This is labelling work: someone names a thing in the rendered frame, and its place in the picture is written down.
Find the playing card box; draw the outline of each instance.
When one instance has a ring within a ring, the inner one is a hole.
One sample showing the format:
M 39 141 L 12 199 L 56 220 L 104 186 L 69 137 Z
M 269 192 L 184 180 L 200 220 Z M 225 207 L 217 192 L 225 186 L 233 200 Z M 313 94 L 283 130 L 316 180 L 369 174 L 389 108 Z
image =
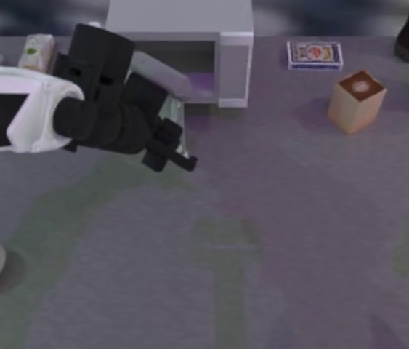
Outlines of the playing card box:
M 287 51 L 290 70 L 340 71 L 343 68 L 338 42 L 289 41 Z

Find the brown cardboard box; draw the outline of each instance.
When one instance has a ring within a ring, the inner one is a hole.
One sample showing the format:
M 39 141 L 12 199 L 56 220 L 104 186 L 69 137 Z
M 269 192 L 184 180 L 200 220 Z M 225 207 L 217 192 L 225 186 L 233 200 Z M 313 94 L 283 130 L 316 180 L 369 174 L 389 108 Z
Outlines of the brown cardboard box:
M 354 73 L 335 84 L 328 118 L 352 135 L 375 121 L 385 94 L 385 86 L 369 73 Z

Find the plastic wrapper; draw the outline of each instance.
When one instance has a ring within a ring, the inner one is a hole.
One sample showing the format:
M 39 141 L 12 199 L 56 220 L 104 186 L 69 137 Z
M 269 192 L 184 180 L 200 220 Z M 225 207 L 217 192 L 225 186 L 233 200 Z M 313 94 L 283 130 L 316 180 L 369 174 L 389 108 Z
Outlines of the plastic wrapper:
M 22 56 L 20 56 L 18 67 L 47 73 L 54 54 L 54 48 L 55 41 L 52 35 L 29 35 Z

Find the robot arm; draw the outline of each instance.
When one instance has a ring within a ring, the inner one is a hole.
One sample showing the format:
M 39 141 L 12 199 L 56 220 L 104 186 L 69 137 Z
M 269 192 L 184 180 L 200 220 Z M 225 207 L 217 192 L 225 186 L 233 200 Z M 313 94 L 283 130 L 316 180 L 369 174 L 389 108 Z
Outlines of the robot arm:
M 181 126 L 158 115 L 169 95 L 186 99 L 190 83 L 134 47 L 78 25 L 52 76 L 0 67 L 0 151 L 146 151 L 142 162 L 155 171 L 168 160 L 193 171 L 197 158 L 179 151 Z

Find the gray table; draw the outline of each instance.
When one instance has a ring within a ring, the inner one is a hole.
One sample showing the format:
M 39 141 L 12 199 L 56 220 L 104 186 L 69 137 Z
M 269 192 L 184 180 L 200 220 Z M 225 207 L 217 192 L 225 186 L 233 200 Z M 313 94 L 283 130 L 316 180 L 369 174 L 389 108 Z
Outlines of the gray table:
M 287 39 L 244 113 L 188 107 L 192 174 L 0 154 L 0 349 L 409 348 L 409 65 L 341 39 L 343 72 L 287 71 Z M 348 137 L 326 105 L 360 69 L 389 94 Z
M 193 52 L 183 50 L 183 42 L 210 43 L 210 69 L 186 72 L 195 87 L 191 102 L 247 106 L 254 40 L 251 0 L 110 0 L 105 27 L 135 41 L 178 46 L 185 57 Z

